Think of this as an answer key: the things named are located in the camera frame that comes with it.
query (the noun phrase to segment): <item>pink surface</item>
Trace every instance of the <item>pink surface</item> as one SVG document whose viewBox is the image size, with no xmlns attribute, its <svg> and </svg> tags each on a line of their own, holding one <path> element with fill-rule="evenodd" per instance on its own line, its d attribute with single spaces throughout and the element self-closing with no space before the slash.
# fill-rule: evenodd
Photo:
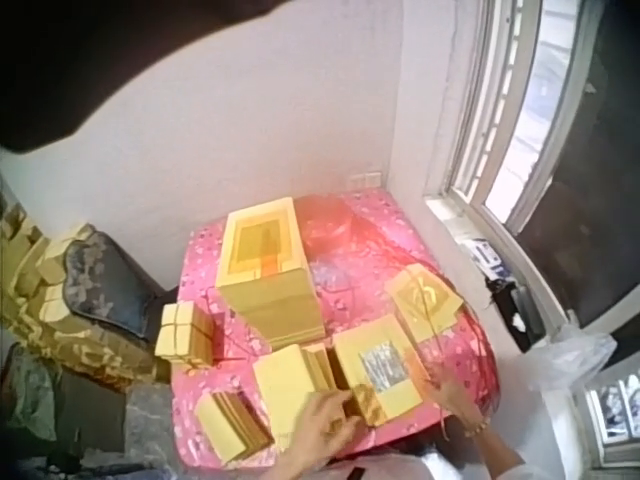
<svg viewBox="0 0 640 480">
<path fill-rule="evenodd" d="M 391 249 L 401 250 L 409 258 L 432 271 L 438 271 L 430 252 L 387 192 L 373 189 L 333 198 L 343 200 L 357 214 L 354 218 L 365 219 L 367 225 L 377 227 L 376 235 L 382 233 L 386 241 L 390 241 Z M 340 201 L 333 210 L 330 205 L 323 204 L 323 208 L 316 211 L 313 202 L 311 208 L 306 208 L 308 205 L 303 205 L 304 202 L 305 199 L 296 201 L 296 211 L 305 248 L 311 245 L 314 252 L 329 252 L 309 258 L 328 334 L 356 327 L 393 312 L 393 302 L 384 291 L 385 281 L 395 274 L 385 256 L 389 255 L 387 244 L 387 248 L 381 249 L 379 243 L 369 241 L 362 235 L 350 234 L 351 220 L 340 217 L 344 214 L 344 208 L 340 209 L 343 205 Z M 301 221 L 300 209 L 303 208 L 305 215 Z M 225 219 L 222 219 L 191 234 L 178 295 L 178 301 L 193 300 L 204 311 L 211 313 L 212 321 L 220 332 L 224 332 L 224 335 L 217 337 L 213 346 L 214 355 L 221 359 L 215 367 L 189 373 L 174 368 L 172 375 L 173 423 L 178 451 L 186 464 L 203 468 L 221 468 L 220 460 L 200 431 L 193 414 L 194 406 L 203 393 L 239 391 L 264 424 L 269 424 L 252 369 L 253 362 L 260 355 L 269 353 L 269 347 L 240 317 L 229 311 L 213 288 L 224 226 Z M 318 233 L 325 233 L 327 229 L 332 232 L 332 237 Z M 422 342 L 419 347 L 423 359 L 444 360 L 456 371 L 479 403 L 497 397 L 493 355 L 482 335 L 478 334 L 477 323 L 465 309 L 459 311 L 458 323 L 452 329 L 437 339 Z M 372 429 L 344 454 L 407 436 L 438 423 L 440 418 L 440 410 L 425 403 L 400 418 Z M 273 464 L 275 457 L 276 450 L 272 446 L 227 468 L 268 466 Z"/>
</svg>

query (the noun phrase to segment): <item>human hand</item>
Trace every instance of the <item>human hand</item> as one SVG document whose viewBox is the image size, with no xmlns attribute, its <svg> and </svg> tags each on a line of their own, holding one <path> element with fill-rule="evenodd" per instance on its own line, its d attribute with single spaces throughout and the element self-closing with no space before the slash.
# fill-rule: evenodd
<svg viewBox="0 0 640 480">
<path fill-rule="evenodd" d="M 482 412 L 455 374 L 444 365 L 426 366 L 429 374 L 428 392 L 443 409 L 458 417 L 467 429 L 484 421 Z"/>
<path fill-rule="evenodd" d="M 283 478 L 297 478 L 306 470 L 326 461 L 349 443 L 362 423 L 350 417 L 330 431 L 332 421 L 342 415 L 342 404 L 352 397 L 351 391 L 313 393 L 298 415 L 290 447 L 278 459 Z"/>
</svg>

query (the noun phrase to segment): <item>white plastic bag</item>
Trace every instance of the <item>white plastic bag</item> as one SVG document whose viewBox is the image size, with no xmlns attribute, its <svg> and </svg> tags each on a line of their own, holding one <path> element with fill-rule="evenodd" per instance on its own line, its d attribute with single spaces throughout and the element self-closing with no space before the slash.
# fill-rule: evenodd
<svg viewBox="0 0 640 480">
<path fill-rule="evenodd" d="M 585 333 L 564 325 L 551 337 L 551 343 L 518 357 L 515 367 L 529 390 L 575 390 L 600 371 L 615 349 L 611 335 Z"/>
</svg>

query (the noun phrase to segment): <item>stack of yellow paper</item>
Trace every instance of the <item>stack of yellow paper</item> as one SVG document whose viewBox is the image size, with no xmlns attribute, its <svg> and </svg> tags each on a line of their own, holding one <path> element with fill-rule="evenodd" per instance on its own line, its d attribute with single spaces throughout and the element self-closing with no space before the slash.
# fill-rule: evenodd
<svg viewBox="0 0 640 480">
<path fill-rule="evenodd" d="M 223 465 L 248 458 L 271 443 L 238 394 L 204 394 L 194 413 Z"/>
<path fill-rule="evenodd" d="M 335 388 L 329 360 L 323 347 L 311 351 L 291 345 L 261 357 L 253 371 L 267 407 L 271 434 L 279 450 L 289 446 L 298 413 L 314 392 Z M 339 422 L 344 414 L 334 419 Z"/>
<path fill-rule="evenodd" d="M 213 320 L 194 302 L 164 306 L 155 354 L 188 367 L 213 365 Z"/>
<path fill-rule="evenodd" d="M 418 263 L 405 267 L 387 282 L 385 289 L 393 297 L 416 342 L 427 340 L 456 323 L 455 313 L 462 299 Z"/>
<path fill-rule="evenodd" d="M 229 214 L 215 286 L 274 350 L 325 336 L 291 198 Z"/>
<path fill-rule="evenodd" d="M 393 315 L 338 333 L 333 344 L 368 425 L 381 425 L 426 398 L 426 371 Z"/>
</svg>

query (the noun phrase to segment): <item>bracelet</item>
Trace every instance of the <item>bracelet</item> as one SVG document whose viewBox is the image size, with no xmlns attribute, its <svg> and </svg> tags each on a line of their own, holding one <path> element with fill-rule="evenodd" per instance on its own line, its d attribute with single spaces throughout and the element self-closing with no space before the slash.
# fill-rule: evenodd
<svg viewBox="0 0 640 480">
<path fill-rule="evenodd" d="M 478 435 L 480 432 L 484 431 L 487 429 L 487 427 L 489 426 L 489 419 L 485 418 L 484 420 L 482 420 L 482 422 L 480 422 L 475 428 L 473 428 L 472 430 L 467 430 L 464 432 L 464 436 L 466 438 L 471 438 L 471 437 L 475 437 L 476 435 Z"/>
</svg>

